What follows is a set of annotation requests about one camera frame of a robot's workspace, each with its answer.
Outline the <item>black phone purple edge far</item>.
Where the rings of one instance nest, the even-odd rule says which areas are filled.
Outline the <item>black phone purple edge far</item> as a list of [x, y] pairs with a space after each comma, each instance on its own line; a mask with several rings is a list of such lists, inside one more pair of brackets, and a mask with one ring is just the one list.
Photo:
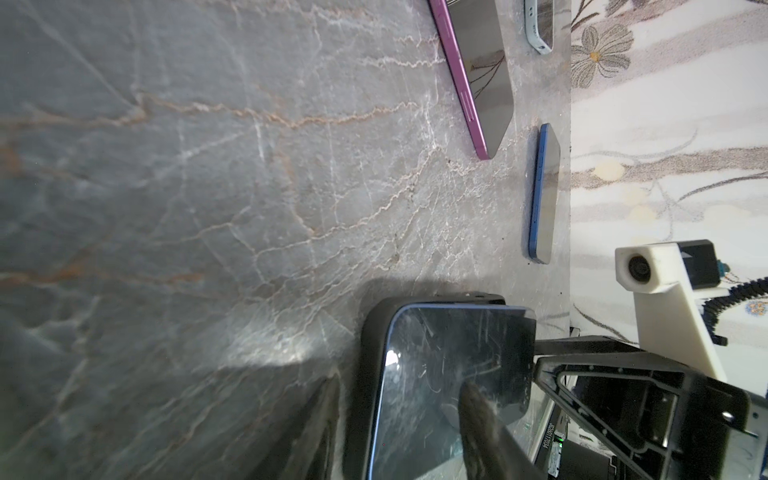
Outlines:
[[497, 154], [514, 112], [499, 12], [493, 0], [428, 2], [476, 154]]

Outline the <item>light blue case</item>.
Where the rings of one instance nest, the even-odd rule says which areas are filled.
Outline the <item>light blue case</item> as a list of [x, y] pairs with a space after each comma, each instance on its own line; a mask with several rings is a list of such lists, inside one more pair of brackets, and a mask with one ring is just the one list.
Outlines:
[[541, 55], [553, 49], [553, 0], [525, 0], [525, 32], [529, 44]]

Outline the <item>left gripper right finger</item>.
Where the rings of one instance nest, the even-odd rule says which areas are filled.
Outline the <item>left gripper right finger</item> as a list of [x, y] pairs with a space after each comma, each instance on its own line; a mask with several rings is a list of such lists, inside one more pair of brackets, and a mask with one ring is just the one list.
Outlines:
[[472, 383], [459, 394], [459, 425], [466, 475], [473, 479], [545, 479]]

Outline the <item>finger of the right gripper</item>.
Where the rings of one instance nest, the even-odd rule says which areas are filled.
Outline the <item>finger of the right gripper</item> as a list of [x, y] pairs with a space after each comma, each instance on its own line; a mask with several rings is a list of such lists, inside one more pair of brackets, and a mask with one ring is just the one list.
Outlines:
[[756, 396], [644, 352], [544, 356], [534, 380], [642, 479], [753, 479]]

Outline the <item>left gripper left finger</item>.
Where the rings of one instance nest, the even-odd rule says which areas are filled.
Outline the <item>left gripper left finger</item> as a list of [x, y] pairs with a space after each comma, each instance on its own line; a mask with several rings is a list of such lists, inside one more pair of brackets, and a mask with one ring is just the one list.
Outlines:
[[340, 379], [323, 379], [249, 479], [330, 479], [339, 421]]

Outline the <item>black phone blue edge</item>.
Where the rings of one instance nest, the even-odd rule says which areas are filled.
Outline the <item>black phone blue edge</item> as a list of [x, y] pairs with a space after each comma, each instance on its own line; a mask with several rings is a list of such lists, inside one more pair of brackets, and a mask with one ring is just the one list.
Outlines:
[[476, 385], [504, 424], [530, 399], [536, 322], [506, 305], [401, 307], [373, 349], [372, 422], [359, 479], [418, 479], [458, 458], [461, 386]]
[[553, 255], [561, 154], [554, 127], [543, 124], [538, 137], [528, 237], [529, 257], [540, 264], [549, 264]]

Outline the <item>black phone case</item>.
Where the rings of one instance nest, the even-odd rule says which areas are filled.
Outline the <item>black phone case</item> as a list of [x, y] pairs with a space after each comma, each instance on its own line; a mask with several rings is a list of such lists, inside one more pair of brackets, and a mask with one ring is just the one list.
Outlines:
[[359, 441], [366, 440], [372, 422], [374, 372], [373, 349], [376, 341], [385, 331], [394, 314], [403, 306], [415, 303], [449, 304], [497, 304], [506, 305], [500, 296], [444, 296], [444, 297], [393, 297], [375, 305], [367, 314], [361, 332], [361, 348], [356, 384], [350, 403], [350, 417], [347, 421], [346, 446], [343, 473], [347, 479], [359, 479], [350, 475], [351, 470], [361, 466], [364, 460]]

